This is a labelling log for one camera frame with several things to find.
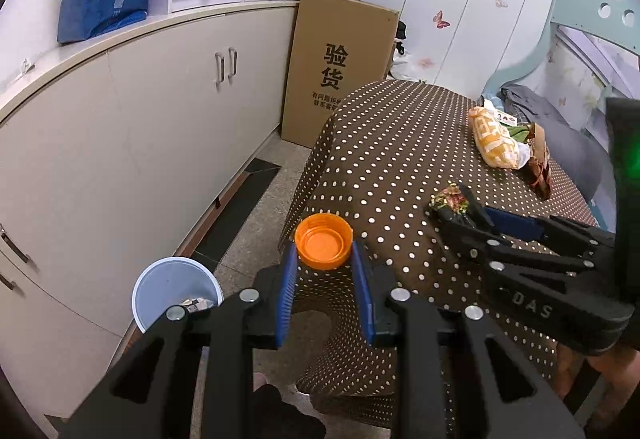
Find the brown tablecloth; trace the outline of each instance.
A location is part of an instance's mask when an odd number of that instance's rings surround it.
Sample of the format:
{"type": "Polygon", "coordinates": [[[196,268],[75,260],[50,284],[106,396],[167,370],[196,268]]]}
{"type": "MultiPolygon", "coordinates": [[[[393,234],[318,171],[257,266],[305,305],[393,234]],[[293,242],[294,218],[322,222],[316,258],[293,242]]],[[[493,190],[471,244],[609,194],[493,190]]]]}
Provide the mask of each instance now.
{"type": "MultiPolygon", "coordinates": [[[[517,174],[486,165],[467,125],[466,112],[475,104],[441,87],[401,80],[375,82],[352,93],[327,121],[309,156],[280,245],[303,217],[340,215],[366,241],[372,258],[395,270],[398,286],[451,310],[477,302],[551,380],[555,341],[496,313],[480,298],[478,266],[452,253],[424,208],[450,181],[462,181],[488,206],[521,215],[557,214],[592,225],[594,219],[555,162],[553,193],[546,202],[517,174]]],[[[513,242],[548,252],[539,244],[513,242]]],[[[301,267],[299,273],[294,310],[323,311],[332,319],[332,331],[319,360],[297,382],[298,389],[312,396],[319,411],[389,427],[395,351],[373,349],[363,339],[350,269],[324,273],[301,267]]]]}

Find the light blue bed frame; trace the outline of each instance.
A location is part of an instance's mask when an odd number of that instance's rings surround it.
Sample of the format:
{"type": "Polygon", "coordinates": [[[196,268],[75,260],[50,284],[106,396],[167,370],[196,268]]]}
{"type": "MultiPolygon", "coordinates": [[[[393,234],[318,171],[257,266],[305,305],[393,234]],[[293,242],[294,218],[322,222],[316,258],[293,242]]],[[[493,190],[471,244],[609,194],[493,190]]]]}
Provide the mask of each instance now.
{"type": "Polygon", "coordinates": [[[504,85],[533,73],[547,58],[558,26],[592,34],[640,56],[640,2],[552,0],[545,27],[534,50],[522,62],[497,70],[484,85],[482,96],[492,98],[504,85]],[[607,18],[600,15],[604,6],[610,7],[607,18]],[[626,25],[623,20],[628,13],[632,13],[635,19],[632,26],[626,25]]]}

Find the orange plastic lid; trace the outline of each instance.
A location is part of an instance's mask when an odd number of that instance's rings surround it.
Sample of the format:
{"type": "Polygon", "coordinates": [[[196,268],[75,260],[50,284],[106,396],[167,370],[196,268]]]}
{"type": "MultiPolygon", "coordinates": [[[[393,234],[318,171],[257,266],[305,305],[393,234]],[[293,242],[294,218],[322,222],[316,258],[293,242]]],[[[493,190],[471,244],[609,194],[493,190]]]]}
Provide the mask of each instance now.
{"type": "Polygon", "coordinates": [[[335,269],[351,253],[353,229],[342,217],[314,214],[296,228],[296,248],[303,262],[314,269],[335,269]]]}

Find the metal bolt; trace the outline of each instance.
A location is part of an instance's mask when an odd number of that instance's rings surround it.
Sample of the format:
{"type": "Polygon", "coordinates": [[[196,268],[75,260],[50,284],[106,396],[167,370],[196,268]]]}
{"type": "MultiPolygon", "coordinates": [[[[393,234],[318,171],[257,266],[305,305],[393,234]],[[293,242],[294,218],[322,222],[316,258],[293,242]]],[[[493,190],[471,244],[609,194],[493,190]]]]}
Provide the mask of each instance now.
{"type": "Polygon", "coordinates": [[[240,300],[243,302],[255,302],[258,298],[260,298],[260,293],[257,289],[242,289],[240,292],[240,300]]]}
{"type": "Polygon", "coordinates": [[[166,313],[164,313],[164,315],[172,322],[182,320],[185,314],[187,314],[187,311],[184,310],[184,307],[181,307],[179,305],[171,306],[166,310],[166,313]]]}
{"type": "Polygon", "coordinates": [[[411,298],[411,293],[409,293],[404,287],[396,287],[391,290],[391,298],[396,302],[406,302],[411,298]]]}
{"type": "Polygon", "coordinates": [[[465,309],[465,315],[471,320],[480,320],[484,316],[484,311],[477,305],[470,305],[465,309]]]}

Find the yellow garment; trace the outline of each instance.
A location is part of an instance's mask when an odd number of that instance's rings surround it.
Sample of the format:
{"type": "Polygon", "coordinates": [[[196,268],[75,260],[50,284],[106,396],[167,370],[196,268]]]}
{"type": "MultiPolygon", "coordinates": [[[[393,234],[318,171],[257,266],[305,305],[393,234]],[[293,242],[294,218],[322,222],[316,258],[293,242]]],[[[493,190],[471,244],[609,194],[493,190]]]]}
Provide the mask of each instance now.
{"type": "Polygon", "coordinates": [[[470,108],[468,116],[476,146],[486,164],[498,168],[517,169],[518,148],[507,128],[484,107],[470,108]]]}

